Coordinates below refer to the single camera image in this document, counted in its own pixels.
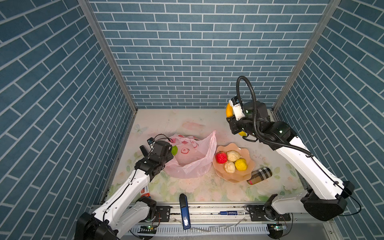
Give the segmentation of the yellow fake banana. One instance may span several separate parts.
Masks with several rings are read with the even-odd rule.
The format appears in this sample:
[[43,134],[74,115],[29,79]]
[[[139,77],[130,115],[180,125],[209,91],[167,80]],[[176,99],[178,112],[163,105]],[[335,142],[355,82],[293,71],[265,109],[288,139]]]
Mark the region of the yellow fake banana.
[[243,138],[249,135],[246,132],[249,120],[247,119],[241,104],[232,105],[231,101],[227,104],[226,120],[230,126],[232,134],[239,134]]

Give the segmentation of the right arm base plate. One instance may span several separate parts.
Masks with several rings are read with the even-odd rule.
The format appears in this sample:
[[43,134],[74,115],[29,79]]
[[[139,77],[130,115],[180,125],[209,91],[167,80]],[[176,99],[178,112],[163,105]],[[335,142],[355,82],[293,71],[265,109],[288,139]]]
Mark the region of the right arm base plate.
[[289,222],[292,220],[290,214],[279,215],[264,205],[246,205],[245,210],[249,213],[252,222]]

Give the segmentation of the red fake strawberry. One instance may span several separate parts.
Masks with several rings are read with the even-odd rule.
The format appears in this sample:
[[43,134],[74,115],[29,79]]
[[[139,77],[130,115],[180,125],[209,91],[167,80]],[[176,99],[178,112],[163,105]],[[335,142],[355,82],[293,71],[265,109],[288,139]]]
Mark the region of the red fake strawberry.
[[215,159],[218,164],[225,164],[228,161],[227,154],[225,152],[218,152],[215,154]]

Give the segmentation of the yellow fake lemon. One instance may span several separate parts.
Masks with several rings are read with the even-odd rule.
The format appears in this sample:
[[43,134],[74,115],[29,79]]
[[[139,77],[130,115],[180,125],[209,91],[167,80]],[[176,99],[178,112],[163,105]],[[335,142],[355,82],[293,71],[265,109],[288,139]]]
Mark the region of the yellow fake lemon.
[[235,161],[235,167],[238,171],[245,171],[248,169],[248,164],[245,159],[238,159]]

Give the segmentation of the pink plastic bag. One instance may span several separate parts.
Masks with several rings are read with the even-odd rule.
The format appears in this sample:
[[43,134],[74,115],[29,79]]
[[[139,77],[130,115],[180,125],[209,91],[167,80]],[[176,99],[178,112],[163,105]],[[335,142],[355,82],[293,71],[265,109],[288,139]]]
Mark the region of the pink plastic bag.
[[178,153],[164,168],[170,177],[199,178],[210,170],[217,150],[216,131],[202,140],[183,135],[173,135],[170,139],[171,145],[178,147]]

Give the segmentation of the beige fake garlic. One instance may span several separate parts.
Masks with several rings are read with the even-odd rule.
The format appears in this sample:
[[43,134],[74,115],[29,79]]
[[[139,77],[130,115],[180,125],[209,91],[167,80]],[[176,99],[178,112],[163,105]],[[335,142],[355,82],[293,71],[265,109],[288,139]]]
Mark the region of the beige fake garlic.
[[240,153],[238,153],[237,151],[228,151],[226,152],[226,155],[227,155],[228,161],[230,162],[236,162],[241,158]]
[[226,173],[233,174],[236,171],[236,166],[235,166],[234,162],[227,161],[224,164],[224,169],[225,169]]

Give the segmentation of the pink scalloped bowl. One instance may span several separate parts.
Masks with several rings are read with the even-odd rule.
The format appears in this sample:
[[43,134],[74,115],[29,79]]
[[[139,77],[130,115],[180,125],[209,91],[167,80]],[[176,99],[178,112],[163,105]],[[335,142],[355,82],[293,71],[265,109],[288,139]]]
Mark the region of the pink scalloped bowl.
[[240,182],[247,181],[252,176],[252,171],[254,167],[256,166],[256,163],[251,159],[250,152],[246,148],[239,148],[236,144],[230,143],[227,146],[218,146],[217,147],[217,153],[218,152],[228,152],[228,151],[236,151],[238,152],[243,159],[246,160],[246,163],[248,165],[248,168],[244,171],[235,170],[234,173],[227,173],[224,168],[224,164],[219,164],[216,161],[216,158],[213,158],[213,166],[215,169],[216,174],[221,177],[222,179],[236,184]]

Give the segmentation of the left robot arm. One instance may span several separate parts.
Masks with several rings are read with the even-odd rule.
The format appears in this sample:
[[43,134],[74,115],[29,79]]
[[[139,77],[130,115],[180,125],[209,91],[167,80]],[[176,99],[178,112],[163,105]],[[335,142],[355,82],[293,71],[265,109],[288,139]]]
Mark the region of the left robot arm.
[[154,218],[157,202],[141,197],[129,208],[140,191],[174,158],[172,145],[155,141],[151,151],[136,162],[123,185],[91,214],[83,213],[76,224],[75,240],[119,240],[137,223]]

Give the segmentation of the green fake lime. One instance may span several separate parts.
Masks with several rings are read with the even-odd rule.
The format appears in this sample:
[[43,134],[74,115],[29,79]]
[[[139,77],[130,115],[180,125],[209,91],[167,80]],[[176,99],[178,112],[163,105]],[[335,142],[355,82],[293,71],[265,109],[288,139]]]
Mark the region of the green fake lime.
[[173,146],[172,150],[171,150],[171,153],[172,153],[173,156],[175,156],[178,153],[178,147],[177,146]]

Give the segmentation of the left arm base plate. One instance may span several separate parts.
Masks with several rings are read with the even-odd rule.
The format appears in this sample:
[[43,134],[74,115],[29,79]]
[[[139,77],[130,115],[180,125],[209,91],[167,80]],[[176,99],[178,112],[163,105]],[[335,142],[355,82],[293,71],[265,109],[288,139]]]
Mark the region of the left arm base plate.
[[150,220],[151,223],[168,223],[170,221],[171,206],[156,206],[153,218]]

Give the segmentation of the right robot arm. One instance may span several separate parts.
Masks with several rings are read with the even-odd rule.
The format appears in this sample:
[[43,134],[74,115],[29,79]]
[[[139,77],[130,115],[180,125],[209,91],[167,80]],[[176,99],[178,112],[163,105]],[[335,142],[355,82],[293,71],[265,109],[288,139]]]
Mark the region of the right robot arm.
[[271,195],[263,210],[269,220],[284,214],[308,213],[320,221],[344,216],[347,199],[355,190],[350,181],[332,174],[309,152],[297,133],[285,122],[272,122],[264,103],[241,104],[237,97],[226,107],[231,132],[245,133],[283,156],[301,177],[305,189],[287,196]]

